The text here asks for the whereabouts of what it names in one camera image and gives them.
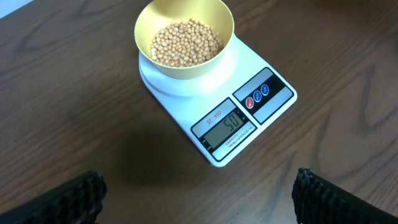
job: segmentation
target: brown table surface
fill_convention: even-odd
[[[0,212],[94,169],[100,223],[295,223],[310,167],[398,215],[398,1],[227,0],[298,101],[222,169],[140,79],[148,3],[35,0],[0,20]]]

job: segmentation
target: yellow bowl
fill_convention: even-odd
[[[170,67],[152,60],[150,45],[155,34],[172,21],[188,21],[190,18],[214,27],[220,33],[224,49],[211,60],[192,67]],[[234,33],[231,11],[220,0],[155,0],[139,15],[134,36],[138,49],[164,74],[178,79],[196,78],[218,65]]]

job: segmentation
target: pile of beans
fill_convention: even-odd
[[[152,39],[152,59],[170,67],[191,67],[204,63],[224,48],[214,28],[190,19],[172,22]]]

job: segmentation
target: ribbed black plastic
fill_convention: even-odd
[[[292,198],[297,223],[398,223],[398,218],[322,179],[310,169],[298,170]]]
[[[0,215],[0,223],[94,224],[106,193],[103,177],[89,171]]]

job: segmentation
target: white kitchen scale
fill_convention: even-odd
[[[198,78],[164,75],[142,53],[149,91],[205,157],[225,166],[297,99],[297,92],[235,35],[218,66]]]

